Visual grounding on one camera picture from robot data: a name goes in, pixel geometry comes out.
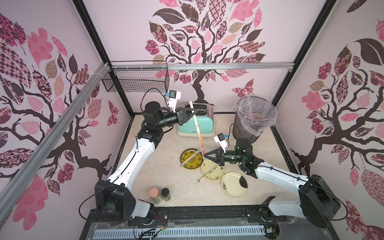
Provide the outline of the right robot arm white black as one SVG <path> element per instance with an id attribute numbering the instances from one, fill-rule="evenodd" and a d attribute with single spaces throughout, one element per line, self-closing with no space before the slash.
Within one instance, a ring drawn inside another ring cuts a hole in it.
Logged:
<path id="1" fill-rule="evenodd" d="M 215 138 L 220 146 L 206 152 L 204 157 L 219 166 L 225 163 L 239 165 L 248 176 L 270 182 L 292 194 L 296 200 L 271 200 L 268 210 L 274 217 L 288 216 L 305 218 L 314 226 L 326 229 L 335 219 L 342 206 L 325 180 L 318 176 L 310 177 L 294 174 L 274 167 L 253 154 L 253 146 L 246 139 L 240 138 L 233 150 L 227 150 L 227 140 Z"/>

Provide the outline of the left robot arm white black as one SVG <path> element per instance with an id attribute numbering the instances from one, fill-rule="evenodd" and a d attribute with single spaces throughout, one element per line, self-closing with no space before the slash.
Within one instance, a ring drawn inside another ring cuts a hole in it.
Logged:
<path id="1" fill-rule="evenodd" d="M 158 102 L 149 102 L 143 111 L 144 121 L 136 136 L 136 144 L 116 171 L 95 186 L 97 211 L 128 221 L 131 218 L 150 219 L 154 204 L 138 200 L 131 193 L 133 183 L 149 156 L 164 136 L 165 127 L 182 126 L 197 113 L 191 108 L 171 112 Z"/>

